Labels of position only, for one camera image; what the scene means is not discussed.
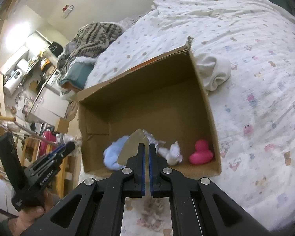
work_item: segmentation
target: red bag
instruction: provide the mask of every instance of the red bag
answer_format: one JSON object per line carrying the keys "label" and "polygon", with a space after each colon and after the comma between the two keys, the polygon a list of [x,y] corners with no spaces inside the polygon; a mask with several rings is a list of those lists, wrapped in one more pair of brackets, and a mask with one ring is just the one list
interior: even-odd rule
{"label": "red bag", "polygon": [[[44,131],[42,137],[47,139],[48,141],[56,142],[56,136],[53,135],[51,131]],[[38,150],[38,157],[41,157],[46,153],[47,145],[48,144],[46,142],[43,142],[43,141],[40,142],[39,150]]]}

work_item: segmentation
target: patterned bedsheet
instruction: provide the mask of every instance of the patterned bedsheet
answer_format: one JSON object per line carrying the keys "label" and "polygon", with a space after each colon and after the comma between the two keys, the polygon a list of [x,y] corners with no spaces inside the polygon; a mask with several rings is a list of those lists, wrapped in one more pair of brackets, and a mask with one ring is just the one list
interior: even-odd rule
{"label": "patterned bedsheet", "polygon": [[209,94],[222,157],[212,180],[270,230],[295,221],[295,17],[284,9],[267,0],[155,0],[99,56],[85,88],[189,35],[196,60],[210,52],[232,62],[230,79]]}

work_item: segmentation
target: knitted blanket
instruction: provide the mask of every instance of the knitted blanket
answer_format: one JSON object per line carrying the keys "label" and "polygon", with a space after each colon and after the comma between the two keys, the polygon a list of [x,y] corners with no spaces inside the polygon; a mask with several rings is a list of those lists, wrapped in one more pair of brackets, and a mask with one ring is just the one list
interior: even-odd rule
{"label": "knitted blanket", "polygon": [[123,33],[117,23],[93,22],[82,28],[69,42],[58,58],[57,68],[64,76],[70,64],[78,56],[96,58],[103,53]]}

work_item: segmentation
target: metal screw cap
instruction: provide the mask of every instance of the metal screw cap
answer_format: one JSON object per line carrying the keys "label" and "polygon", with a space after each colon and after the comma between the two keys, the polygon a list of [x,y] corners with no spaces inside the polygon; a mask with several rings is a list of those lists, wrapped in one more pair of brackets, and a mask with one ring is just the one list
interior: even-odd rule
{"label": "metal screw cap", "polygon": [[91,177],[87,178],[84,180],[84,184],[87,185],[87,186],[90,186],[92,184],[94,184],[95,180]]}
{"label": "metal screw cap", "polygon": [[165,174],[170,174],[171,172],[173,172],[173,170],[171,168],[167,167],[167,168],[163,168],[163,172]]}
{"label": "metal screw cap", "polygon": [[124,173],[124,174],[130,174],[132,172],[132,169],[131,168],[124,168],[123,170],[122,170],[122,173]]}
{"label": "metal screw cap", "polygon": [[202,177],[201,180],[200,180],[200,182],[201,182],[202,184],[204,184],[204,185],[208,185],[208,184],[211,183],[211,180],[208,179],[207,177]]}

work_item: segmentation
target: cardboard box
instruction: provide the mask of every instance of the cardboard box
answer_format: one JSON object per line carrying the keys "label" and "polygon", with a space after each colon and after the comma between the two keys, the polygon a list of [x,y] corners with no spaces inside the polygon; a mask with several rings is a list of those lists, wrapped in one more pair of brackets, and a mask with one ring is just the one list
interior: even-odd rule
{"label": "cardboard box", "polygon": [[63,118],[60,118],[57,120],[55,125],[55,131],[66,134],[68,133],[68,128],[69,128],[69,121]]}
{"label": "cardboard box", "polygon": [[[221,173],[212,112],[190,45],[150,59],[117,77],[78,93],[79,128],[85,172],[108,177],[104,150],[137,129],[147,130],[169,148],[179,143],[183,162],[173,168],[190,178]],[[189,155],[199,139],[209,141],[214,159],[191,165]]]}

